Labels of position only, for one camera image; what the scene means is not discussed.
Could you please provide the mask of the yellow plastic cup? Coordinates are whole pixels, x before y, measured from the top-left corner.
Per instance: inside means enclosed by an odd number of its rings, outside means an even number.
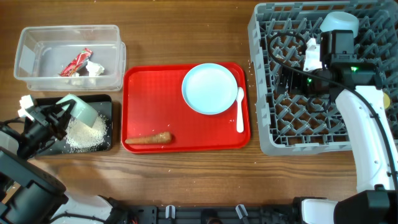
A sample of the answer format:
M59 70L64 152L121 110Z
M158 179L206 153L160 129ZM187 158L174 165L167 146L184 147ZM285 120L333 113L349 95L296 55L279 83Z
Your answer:
M387 110L391 106L391 98L385 92L383 93L383 105L385 110Z

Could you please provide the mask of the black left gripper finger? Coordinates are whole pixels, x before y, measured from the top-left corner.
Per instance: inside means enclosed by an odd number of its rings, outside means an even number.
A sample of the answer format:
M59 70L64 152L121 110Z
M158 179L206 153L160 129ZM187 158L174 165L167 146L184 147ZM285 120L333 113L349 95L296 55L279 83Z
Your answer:
M66 100L49 106L46 108L46 113L53 120L69 120L72 117L71 112L75 105L75 100Z
M72 116L70 114L63 115L59 117L55 127L57 128L57 133L58 134L65 134L66 133L66 128L69 124L69 121L71 120Z

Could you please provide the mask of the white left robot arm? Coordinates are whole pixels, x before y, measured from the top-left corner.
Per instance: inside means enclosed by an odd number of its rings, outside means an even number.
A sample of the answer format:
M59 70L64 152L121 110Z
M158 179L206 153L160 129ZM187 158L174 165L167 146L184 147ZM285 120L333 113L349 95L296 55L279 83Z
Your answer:
M26 95L20 106L16 118L1 122L1 223L135 223L117 200L69 194L28 161L63 139L71 119L92 127L97 111L75 95L47 106Z

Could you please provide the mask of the green bowl with rice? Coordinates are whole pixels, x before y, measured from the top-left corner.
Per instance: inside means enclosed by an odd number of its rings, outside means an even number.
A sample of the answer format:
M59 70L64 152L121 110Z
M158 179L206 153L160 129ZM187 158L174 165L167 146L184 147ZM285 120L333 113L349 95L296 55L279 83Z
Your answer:
M70 114L75 119L92 128L98 117L98 112L88 103L73 94L66 95L61 100L57 101L56 104L59 105L69 100L73 100L75 102Z

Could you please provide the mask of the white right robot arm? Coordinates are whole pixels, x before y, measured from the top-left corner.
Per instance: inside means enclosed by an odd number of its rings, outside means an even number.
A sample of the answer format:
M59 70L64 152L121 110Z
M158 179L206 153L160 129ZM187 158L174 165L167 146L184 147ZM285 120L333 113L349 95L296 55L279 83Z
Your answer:
M301 198L302 223L397 223L397 149L384 107L375 64L357 60L352 30L321 34L321 67L305 72L285 64L277 90L295 95L329 95L343 117L357 175L357 193L334 202Z

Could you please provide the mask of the light blue bowl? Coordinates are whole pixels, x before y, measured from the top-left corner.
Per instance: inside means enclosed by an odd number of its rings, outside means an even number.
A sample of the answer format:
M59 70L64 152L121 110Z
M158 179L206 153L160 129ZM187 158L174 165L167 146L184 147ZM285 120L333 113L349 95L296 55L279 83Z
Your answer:
M330 12L320 25L322 32L329 32L333 30L351 30L353 35L358 35L359 19L347 12Z

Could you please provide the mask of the red snack wrapper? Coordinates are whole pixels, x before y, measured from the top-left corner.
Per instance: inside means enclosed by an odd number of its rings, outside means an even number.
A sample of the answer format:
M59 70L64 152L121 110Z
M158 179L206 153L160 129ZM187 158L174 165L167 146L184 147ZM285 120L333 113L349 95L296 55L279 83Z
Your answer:
M93 51L84 48L60 73L61 77L70 77L89 61L90 57L93 55Z

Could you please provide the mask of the white tissue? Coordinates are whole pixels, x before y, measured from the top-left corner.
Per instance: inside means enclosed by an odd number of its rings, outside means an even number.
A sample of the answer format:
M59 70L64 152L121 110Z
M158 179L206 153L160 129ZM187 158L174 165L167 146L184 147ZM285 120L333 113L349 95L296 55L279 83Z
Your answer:
M90 60L86 64L86 69L89 77L97 77L104 72L104 67L101 64L94 63Z

